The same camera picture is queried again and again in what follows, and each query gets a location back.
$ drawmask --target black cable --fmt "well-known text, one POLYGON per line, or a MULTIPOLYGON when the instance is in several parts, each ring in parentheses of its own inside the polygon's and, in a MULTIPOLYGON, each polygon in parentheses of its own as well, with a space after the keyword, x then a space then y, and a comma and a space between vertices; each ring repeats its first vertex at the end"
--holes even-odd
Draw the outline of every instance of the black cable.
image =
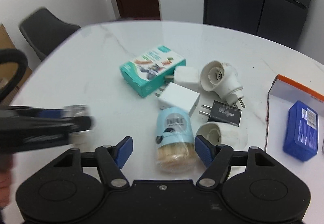
POLYGON ((24 76, 28 67, 28 60, 23 52, 17 49, 0 50, 0 64, 17 63, 18 69, 8 84, 0 91, 0 102, 16 87, 24 76))

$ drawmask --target chair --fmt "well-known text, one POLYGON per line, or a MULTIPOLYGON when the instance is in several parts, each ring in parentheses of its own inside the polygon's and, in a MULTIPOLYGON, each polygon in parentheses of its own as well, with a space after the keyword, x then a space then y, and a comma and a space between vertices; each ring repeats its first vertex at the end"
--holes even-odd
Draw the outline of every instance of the chair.
POLYGON ((80 29, 80 26, 65 23, 42 7, 24 19, 19 29, 43 61, 64 40, 80 29))

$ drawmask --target black charger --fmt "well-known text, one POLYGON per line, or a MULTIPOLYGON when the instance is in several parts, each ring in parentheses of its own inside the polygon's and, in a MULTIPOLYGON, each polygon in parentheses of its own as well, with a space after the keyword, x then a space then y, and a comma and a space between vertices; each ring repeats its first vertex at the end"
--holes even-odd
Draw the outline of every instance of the black charger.
POLYGON ((208 122, 221 122, 239 126, 241 120, 241 110, 225 103, 214 101, 213 106, 202 105, 210 110, 210 113, 200 111, 199 113, 208 116, 208 122))

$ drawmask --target white marble table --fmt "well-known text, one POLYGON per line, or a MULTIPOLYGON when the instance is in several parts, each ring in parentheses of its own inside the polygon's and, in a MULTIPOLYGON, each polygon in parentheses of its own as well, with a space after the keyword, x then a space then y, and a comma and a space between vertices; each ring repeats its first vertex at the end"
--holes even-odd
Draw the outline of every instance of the white marble table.
MULTIPOLYGON (((202 69, 211 60, 232 64, 243 84, 246 108, 240 128, 248 132, 248 146, 265 145, 267 93, 282 74, 324 94, 324 66, 280 44, 250 34, 213 26, 167 21, 131 21, 82 28, 52 53, 25 84, 14 105, 61 108, 87 104, 94 116, 93 146, 115 145, 126 135, 134 151, 122 169, 134 179, 193 179, 202 164, 183 174, 168 175, 155 167, 155 127, 158 101, 154 94, 139 97, 123 80, 119 66, 141 53, 165 45, 186 58, 187 66, 202 69)), ((204 92, 200 105, 217 96, 204 92)), ((192 128, 207 121, 197 107, 192 128)), ((14 170, 12 204, 5 210, 7 224, 22 221, 14 194, 19 184, 70 146, 19 153, 14 170)), ((87 170, 95 175, 95 170, 87 170)))

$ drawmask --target green and white box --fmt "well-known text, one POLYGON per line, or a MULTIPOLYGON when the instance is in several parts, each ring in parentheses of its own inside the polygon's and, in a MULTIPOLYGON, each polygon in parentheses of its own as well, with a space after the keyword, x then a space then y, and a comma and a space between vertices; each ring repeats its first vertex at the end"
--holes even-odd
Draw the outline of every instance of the green and white box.
POLYGON ((185 66, 186 60, 165 46, 154 48, 126 62, 120 71, 133 89, 146 97, 164 84, 165 75, 173 75, 176 66, 185 66))

